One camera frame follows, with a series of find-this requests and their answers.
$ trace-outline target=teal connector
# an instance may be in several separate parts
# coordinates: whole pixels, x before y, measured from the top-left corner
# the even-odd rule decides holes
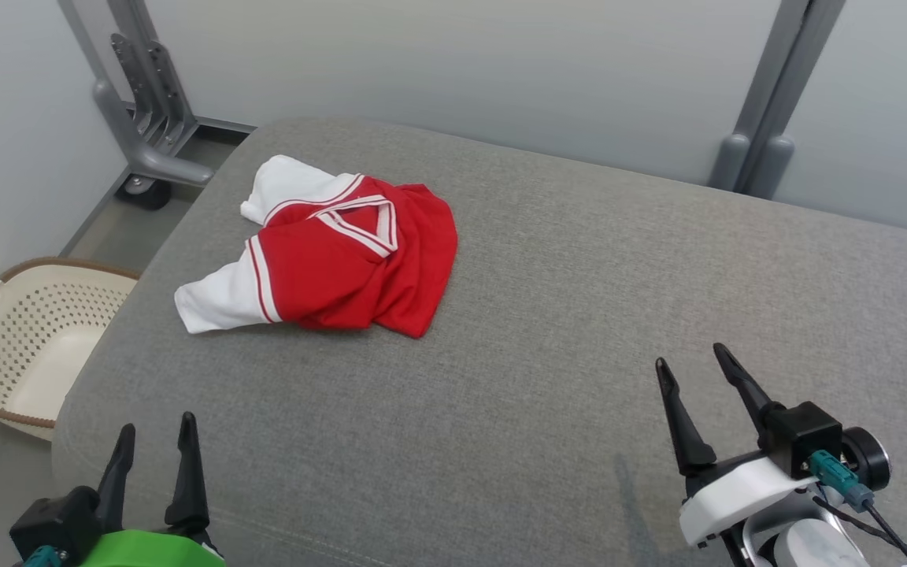
[[[61,558],[52,546],[40,546],[23,562],[23,567],[61,567]]]
[[[874,503],[874,492],[831,453],[820,450],[810,455],[809,466],[817,480],[834,488],[857,513],[866,510],[866,502]]]

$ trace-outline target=gray fabric surface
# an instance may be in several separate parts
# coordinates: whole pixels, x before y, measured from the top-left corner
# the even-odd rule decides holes
[[[273,154],[449,201],[461,248],[423,339],[183,330],[173,291],[240,255],[257,227],[238,204]],[[230,565],[726,565],[681,539],[653,372],[665,356],[721,457],[746,452],[715,341],[774,398],[879,437],[895,477],[878,505],[907,537],[907,231],[400,126],[281,122],[226,161],[116,316],[54,472],[95,485],[134,422],[127,524],[159,524],[192,410]]]

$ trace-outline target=robotic arm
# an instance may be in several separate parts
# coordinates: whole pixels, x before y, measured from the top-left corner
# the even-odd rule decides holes
[[[23,567],[225,567],[205,530],[209,503],[198,424],[186,412],[177,437],[180,467],[173,502],[156,532],[125,530],[125,480],[135,453],[135,426],[121,428],[97,491],[76,487],[36,500],[9,530]]]
[[[863,428],[843,430],[816,403],[786,409],[773,402],[728,348],[713,345],[727,382],[737,388],[758,450],[716,462],[680,399],[680,387],[663,358],[656,361],[678,473],[687,499],[680,527],[699,548],[721,538],[737,567],[868,567],[841,521],[885,539],[907,557],[907,545],[874,507],[874,491],[891,478],[887,452]],[[881,530],[838,506],[869,512]]]

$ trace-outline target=metal frame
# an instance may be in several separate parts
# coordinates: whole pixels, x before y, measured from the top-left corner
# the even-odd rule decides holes
[[[795,150],[784,135],[845,0],[782,0],[709,187],[771,198]]]
[[[793,157],[796,145],[785,135],[789,118],[800,101],[824,44],[831,36],[846,0],[811,0],[793,50],[758,126],[756,140],[746,155],[744,169],[734,191],[753,197],[772,198]]]
[[[144,193],[155,180],[204,187],[212,179],[212,169],[176,157],[198,129],[198,120],[166,47],[156,37],[144,0],[108,0],[120,30],[111,35],[111,47],[135,98],[131,114],[108,78],[74,2],[58,0],[58,5],[97,76],[91,90],[97,107],[128,159],[132,175],[124,189],[133,195]]]

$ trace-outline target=beige plastic basket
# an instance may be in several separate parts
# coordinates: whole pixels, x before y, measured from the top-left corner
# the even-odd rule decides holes
[[[0,422],[50,441],[68,389],[138,274],[40,258],[0,277]]]

